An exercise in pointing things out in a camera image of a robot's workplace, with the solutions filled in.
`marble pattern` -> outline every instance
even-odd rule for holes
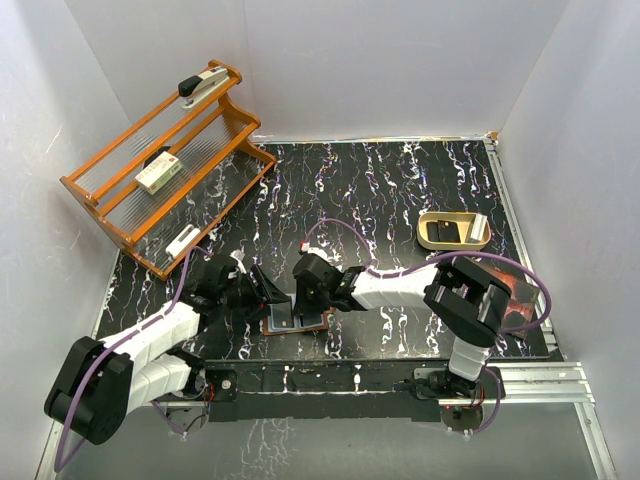
[[[513,237],[482,141],[270,144],[278,164],[217,225],[201,246],[229,254],[242,249],[284,292],[293,293],[291,270],[298,248],[317,220],[339,218],[369,243],[374,266],[414,265],[433,252],[416,240],[415,225],[429,210],[478,211],[489,217],[493,238],[485,251],[517,259]],[[220,195],[212,196],[213,201]],[[206,209],[206,202],[194,205]],[[342,227],[326,224],[312,238],[335,265],[362,264],[364,249]],[[202,265],[194,260],[193,269]],[[164,283],[121,256],[109,288],[98,337],[156,312],[171,298],[179,269]],[[376,360],[447,358],[453,334],[435,316],[408,308],[337,312],[325,332],[265,337],[219,311],[210,327],[185,343],[205,360]],[[539,330],[525,341],[501,339],[503,357],[547,357]]]

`wooden shelf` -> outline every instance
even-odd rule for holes
[[[163,279],[186,253],[185,249],[180,258],[172,259],[164,252],[180,231],[192,224],[201,230],[192,244],[200,241],[275,164],[272,155],[248,139],[260,126],[258,118],[229,99],[228,91],[242,80],[240,73],[209,62],[209,68],[216,66],[227,68],[229,79],[200,104],[184,109],[174,93],[60,179],[119,248]],[[134,177],[163,147],[180,159],[183,168],[151,195]],[[225,202],[203,203],[208,191],[225,188]]]

